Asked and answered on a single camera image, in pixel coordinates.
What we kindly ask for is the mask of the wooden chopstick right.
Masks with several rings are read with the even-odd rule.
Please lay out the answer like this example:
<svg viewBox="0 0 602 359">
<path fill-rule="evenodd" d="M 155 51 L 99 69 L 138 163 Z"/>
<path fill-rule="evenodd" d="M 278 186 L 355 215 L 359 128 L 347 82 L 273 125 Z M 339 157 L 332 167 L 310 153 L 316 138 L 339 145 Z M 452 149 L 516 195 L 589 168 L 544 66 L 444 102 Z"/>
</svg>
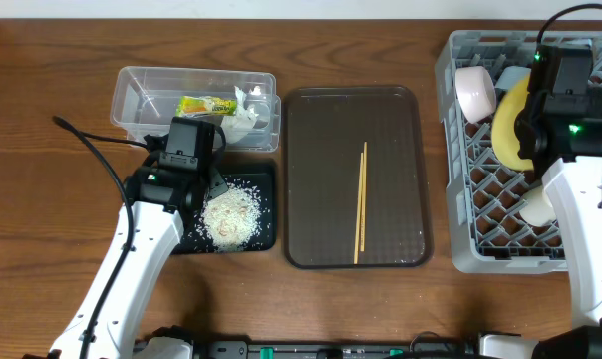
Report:
<svg viewBox="0 0 602 359">
<path fill-rule="evenodd" d="M 360 250 L 365 252 L 366 240 L 366 204 L 367 204 L 367 158 L 368 158 L 368 143 L 364 142 L 362 159 L 362 201 L 361 201 L 361 243 Z"/>
</svg>

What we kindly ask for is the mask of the rice food waste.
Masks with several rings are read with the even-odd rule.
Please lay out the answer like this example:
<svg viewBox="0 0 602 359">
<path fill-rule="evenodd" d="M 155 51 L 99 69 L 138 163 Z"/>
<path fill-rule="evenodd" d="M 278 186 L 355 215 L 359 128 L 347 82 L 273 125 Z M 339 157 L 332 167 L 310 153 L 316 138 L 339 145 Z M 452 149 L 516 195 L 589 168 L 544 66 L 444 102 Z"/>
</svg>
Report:
<svg viewBox="0 0 602 359">
<path fill-rule="evenodd" d="M 187 236 L 195 253 L 267 250 L 273 244 L 271 200 L 256 178 L 228 176 L 228 191 L 210 199 Z"/>
</svg>

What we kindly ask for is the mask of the light blue bowl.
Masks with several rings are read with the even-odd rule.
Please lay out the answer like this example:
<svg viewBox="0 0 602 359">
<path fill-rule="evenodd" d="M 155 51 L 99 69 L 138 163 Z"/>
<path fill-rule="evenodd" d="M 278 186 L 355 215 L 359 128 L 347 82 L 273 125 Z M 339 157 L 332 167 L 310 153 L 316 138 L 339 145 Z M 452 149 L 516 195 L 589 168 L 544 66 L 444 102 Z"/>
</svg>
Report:
<svg viewBox="0 0 602 359">
<path fill-rule="evenodd" d="M 525 78 L 531 73 L 531 69 L 528 67 L 521 66 L 509 66 L 506 67 L 498 80 L 495 83 L 495 87 L 501 91 L 508 92 L 512 89 L 519 81 Z"/>
</svg>

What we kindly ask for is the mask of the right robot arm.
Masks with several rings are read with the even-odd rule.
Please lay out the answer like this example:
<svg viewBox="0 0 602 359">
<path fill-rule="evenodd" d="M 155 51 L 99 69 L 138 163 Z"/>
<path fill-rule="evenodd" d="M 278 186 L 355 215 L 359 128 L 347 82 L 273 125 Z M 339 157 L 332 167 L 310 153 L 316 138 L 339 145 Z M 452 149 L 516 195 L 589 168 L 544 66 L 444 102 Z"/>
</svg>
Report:
<svg viewBox="0 0 602 359">
<path fill-rule="evenodd" d="M 483 358 L 602 358 L 602 89 L 531 91 L 525 81 L 502 99 L 492 146 L 501 163 L 533 170 L 559 225 L 573 327 L 546 340 L 480 338 Z"/>
</svg>

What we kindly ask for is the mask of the yellow plate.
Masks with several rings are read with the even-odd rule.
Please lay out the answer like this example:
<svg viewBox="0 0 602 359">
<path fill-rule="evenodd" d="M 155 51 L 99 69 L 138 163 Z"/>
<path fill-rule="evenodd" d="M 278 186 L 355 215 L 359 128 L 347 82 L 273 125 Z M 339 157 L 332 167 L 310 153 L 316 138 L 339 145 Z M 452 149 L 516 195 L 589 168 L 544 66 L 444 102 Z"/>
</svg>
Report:
<svg viewBox="0 0 602 359">
<path fill-rule="evenodd" d="M 533 169 L 532 160 L 519 156 L 520 140 L 515 133 L 516 118 L 526 104 L 529 78 L 524 76 L 504 95 L 491 127 L 491 144 L 497 159 L 503 166 L 521 172 Z"/>
</svg>

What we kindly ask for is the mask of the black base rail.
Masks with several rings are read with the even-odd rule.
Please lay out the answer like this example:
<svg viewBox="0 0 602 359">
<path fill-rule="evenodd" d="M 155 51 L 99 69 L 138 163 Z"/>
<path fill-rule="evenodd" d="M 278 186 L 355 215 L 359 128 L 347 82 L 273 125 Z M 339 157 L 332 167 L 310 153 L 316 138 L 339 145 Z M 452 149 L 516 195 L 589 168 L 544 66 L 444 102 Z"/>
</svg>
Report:
<svg viewBox="0 0 602 359">
<path fill-rule="evenodd" d="M 139 356 L 156 337 L 184 339 L 193 349 L 187 358 L 199 359 L 480 358 L 469 344 L 425 335 L 407 344 L 255 342 L 247 336 L 203 341 L 178 326 L 162 327 L 138 340 L 134 356 Z"/>
</svg>

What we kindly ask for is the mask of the black tray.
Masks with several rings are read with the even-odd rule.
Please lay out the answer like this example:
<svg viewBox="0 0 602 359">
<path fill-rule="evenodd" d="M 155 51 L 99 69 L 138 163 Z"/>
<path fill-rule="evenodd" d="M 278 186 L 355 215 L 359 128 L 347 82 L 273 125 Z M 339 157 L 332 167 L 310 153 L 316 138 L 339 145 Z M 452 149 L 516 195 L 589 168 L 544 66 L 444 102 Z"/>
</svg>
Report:
<svg viewBox="0 0 602 359">
<path fill-rule="evenodd" d="M 263 251 L 276 241 L 276 180 L 269 163 L 226 165 L 228 192 L 198 213 L 175 255 Z"/>
</svg>

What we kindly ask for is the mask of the grey dishwasher rack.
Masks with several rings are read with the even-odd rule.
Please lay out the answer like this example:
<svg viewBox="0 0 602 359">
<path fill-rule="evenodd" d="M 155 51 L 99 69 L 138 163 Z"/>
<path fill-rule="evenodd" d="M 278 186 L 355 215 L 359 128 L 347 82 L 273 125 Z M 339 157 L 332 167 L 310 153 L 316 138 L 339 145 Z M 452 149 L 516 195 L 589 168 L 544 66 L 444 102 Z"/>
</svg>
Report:
<svg viewBox="0 0 602 359">
<path fill-rule="evenodd" d="M 557 222 L 533 227 L 519 215 L 527 205 L 524 194 L 539 185 L 533 173 L 497 159 L 492 118 L 471 123 L 455 89 L 455 74 L 463 68 L 482 66 L 498 81 L 512 66 L 530 66 L 536 36 L 534 31 L 454 31 L 435 65 L 448 152 L 451 258 L 465 273 L 544 274 L 567 268 Z"/>
</svg>

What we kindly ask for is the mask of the wooden chopstick left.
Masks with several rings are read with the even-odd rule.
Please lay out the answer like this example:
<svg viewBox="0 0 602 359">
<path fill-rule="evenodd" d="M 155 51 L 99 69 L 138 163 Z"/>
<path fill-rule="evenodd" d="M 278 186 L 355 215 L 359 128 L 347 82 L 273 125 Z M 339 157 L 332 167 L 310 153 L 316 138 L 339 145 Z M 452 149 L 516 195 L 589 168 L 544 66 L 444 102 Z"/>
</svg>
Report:
<svg viewBox="0 0 602 359">
<path fill-rule="evenodd" d="M 363 153 L 360 153 L 359 171 L 358 171 L 358 187 L 357 187 L 357 210 L 355 221 L 355 240 L 354 240 L 354 257 L 353 263 L 356 265 L 359 261 L 359 246 L 360 246 L 360 229 L 361 229 L 361 202 L 362 202 L 362 173 L 363 173 Z"/>
</svg>

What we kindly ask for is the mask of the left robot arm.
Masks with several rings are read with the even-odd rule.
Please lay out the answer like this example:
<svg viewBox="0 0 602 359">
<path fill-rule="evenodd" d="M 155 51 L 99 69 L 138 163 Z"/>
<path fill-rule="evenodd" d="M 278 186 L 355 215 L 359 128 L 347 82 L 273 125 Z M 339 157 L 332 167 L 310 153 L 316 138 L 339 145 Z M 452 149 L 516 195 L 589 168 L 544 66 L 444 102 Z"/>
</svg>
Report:
<svg viewBox="0 0 602 359">
<path fill-rule="evenodd" d="M 134 349 L 140 321 L 158 276 L 184 230 L 212 189 L 224 187 L 216 166 L 226 147 L 215 149 L 222 129 L 195 135 L 149 137 L 143 163 L 120 179 L 94 146 L 96 136 L 77 137 L 101 161 L 123 200 L 108 252 L 75 316 L 54 341 L 50 358 L 189 358 L 191 342 L 152 340 Z"/>
</svg>

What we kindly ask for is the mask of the pink bowl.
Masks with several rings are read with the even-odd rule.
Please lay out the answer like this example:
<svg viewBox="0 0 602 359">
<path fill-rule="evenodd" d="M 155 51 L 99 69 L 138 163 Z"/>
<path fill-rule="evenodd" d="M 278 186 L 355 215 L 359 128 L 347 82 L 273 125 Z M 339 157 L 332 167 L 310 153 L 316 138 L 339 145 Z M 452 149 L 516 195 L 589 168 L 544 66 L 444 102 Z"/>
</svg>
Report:
<svg viewBox="0 0 602 359">
<path fill-rule="evenodd" d="M 495 87 L 485 67 L 460 68 L 455 72 L 454 80 L 462 113 L 470 123 L 477 123 L 495 112 Z"/>
</svg>

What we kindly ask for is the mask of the pale green cup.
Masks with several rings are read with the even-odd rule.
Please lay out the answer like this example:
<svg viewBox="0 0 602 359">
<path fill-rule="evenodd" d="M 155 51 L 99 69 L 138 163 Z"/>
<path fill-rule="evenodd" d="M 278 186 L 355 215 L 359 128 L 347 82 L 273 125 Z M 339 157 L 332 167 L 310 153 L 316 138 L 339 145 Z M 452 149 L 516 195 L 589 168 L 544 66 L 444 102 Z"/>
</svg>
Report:
<svg viewBox="0 0 602 359">
<path fill-rule="evenodd" d="M 519 214 L 529 225 L 542 227 L 556 220 L 555 211 L 542 185 L 528 191 L 521 200 L 523 208 Z"/>
</svg>

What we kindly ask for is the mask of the clear plastic bin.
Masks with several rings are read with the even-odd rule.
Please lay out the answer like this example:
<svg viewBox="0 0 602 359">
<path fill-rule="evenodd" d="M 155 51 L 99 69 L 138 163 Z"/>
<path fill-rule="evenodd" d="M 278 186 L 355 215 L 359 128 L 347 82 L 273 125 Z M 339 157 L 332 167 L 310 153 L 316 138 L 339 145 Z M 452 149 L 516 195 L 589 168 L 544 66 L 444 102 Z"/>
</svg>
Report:
<svg viewBox="0 0 602 359">
<path fill-rule="evenodd" d="M 215 144 L 229 151 L 275 151 L 279 145 L 281 101 L 276 79 L 263 72 L 168 67 L 127 66 L 120 70 L 111 106 L 111 122 L 127 132 L 127 138 L 141 142 L 145 135 L 164 136 L 183 96 L 213 96 L 236 100 L 235 86 L 246 93 L 244 107 L 254 107 L 257 122 L 240 142 L 229 144 L 217 137 Z M 224 116 L 198 115 L 221 127 Z"/>
</svg>

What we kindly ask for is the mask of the white tissue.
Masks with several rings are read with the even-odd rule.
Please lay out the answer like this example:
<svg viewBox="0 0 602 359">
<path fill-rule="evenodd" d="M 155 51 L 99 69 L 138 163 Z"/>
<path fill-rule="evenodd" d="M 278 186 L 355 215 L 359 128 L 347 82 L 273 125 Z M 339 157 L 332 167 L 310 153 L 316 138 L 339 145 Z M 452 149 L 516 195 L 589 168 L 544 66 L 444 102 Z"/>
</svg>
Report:
<svg viewBox="0 0 602 359">
<path fill-rule="evenodd" d="M 229 144 L 240 142 L 254 128 L 257 122 L 257 114 L 254 107 L 250 105 L 244 107 L 247 95 L 237 86 L 235 86 L 236 110 L 233 115 L 224 116 L 221 127 L 224 130 L 226 141 Z"/>
</svg>

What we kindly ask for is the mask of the green snack wrapper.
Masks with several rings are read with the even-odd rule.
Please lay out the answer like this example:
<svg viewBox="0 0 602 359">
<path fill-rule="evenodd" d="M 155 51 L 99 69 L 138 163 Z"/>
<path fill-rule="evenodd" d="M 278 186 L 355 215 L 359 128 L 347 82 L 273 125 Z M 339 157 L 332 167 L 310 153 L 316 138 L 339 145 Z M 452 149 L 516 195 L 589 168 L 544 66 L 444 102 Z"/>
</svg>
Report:
<svg viewBox="0 0 602 359">
<path fill-rule="evenodd" d="M 183 96 L 176 108 L 178 117 L 190 118 L 198 115 L 234 115 L 237 101 L 213 96 Z"/>
</svg>

